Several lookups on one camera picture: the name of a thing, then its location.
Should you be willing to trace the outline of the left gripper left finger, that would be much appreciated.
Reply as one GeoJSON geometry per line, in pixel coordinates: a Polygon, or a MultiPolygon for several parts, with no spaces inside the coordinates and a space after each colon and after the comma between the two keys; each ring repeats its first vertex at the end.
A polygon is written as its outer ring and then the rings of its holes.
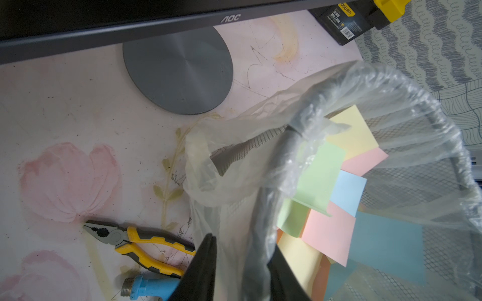
{"type": "Polygon", "coordinates": [[[213,300],[216,268],[217,238],[209,233],[205,235],[185,275],[168,300],[213,300]]]}

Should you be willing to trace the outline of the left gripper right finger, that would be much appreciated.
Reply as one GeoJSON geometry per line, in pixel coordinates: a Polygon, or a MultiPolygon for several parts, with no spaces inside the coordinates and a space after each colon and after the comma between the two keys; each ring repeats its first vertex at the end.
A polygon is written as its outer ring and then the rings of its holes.
{"type": "Polygon", "coordinates": [[[310,297],[301,287],[289,267],[281,250],[276,246],[274,254],[267,264],[271,274],[271,300],[273,301],[310,301],[310,297]]]}

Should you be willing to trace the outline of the green sticky note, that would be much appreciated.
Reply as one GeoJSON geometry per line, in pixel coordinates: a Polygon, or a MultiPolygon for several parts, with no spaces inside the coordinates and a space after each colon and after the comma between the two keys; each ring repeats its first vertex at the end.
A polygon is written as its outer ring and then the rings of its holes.
{"type": "Polygon", "coordinates": [[[327,208],[335,188],[346,151],[325,142],[311,164],[301,174],[293,200],[317,212],[328,214],[327,208]]]}

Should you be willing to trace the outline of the pink sticky note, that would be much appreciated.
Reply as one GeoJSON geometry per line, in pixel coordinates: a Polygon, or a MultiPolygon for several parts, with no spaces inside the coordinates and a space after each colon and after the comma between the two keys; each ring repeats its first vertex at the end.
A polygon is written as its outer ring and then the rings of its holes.
{"type": "Polygon", "coordinates": [[[303,242],[332,261],[347,266],[356,218],[333,202],[328,216],[311,210],[301,235],[303,242]]]}

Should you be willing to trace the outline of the light blue sticky note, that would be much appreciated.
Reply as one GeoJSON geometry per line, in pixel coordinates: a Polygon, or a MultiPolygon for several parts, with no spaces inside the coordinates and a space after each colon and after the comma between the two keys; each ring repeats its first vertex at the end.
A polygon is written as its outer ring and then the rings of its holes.
{"type": "Polygon", "coordinates": [[[340,171],[330,201],[356,217],[367,179],[340,171]]]}

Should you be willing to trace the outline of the pale yellow sticky note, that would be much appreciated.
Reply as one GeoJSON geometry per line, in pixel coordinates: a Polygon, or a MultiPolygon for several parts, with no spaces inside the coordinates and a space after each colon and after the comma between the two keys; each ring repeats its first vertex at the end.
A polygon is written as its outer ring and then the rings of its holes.
{"type": "Polygon", "coordinates": [[[331,135],[327,138],[330,144],[340,147],[346,152],[345,160],[352,159],[379,147],[356,105],[345,109],[330,120],[337,124],[350,126],[345,132],[331,135]]]}

